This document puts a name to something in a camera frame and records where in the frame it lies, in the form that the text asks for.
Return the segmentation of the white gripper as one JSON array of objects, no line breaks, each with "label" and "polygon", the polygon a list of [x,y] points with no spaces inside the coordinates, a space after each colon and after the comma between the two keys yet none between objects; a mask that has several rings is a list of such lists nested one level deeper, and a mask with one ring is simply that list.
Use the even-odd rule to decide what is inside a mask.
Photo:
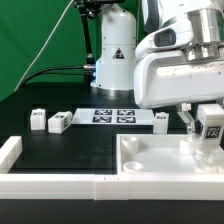
[{"label": "white gripper", "polygon": [[181,50],[151,53],[134,72],[135,103],[140,108],[177,105],[188,134],[195,133],[191,104],[224,98],[224,50],[220,58],[188,63]]}]

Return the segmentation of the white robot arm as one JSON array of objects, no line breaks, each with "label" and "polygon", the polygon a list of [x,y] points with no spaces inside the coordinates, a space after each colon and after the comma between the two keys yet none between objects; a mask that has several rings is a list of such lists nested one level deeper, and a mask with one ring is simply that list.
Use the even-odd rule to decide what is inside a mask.
[{"label": "white robot arm", "polygon": [[102,6],[102,53],[92,89],[132,92],[141,108],[176,105],[194,129],[185,103],[224,98],[224,0],[141,0],[148,35],[136,41],[136,20],[116,4]]}]

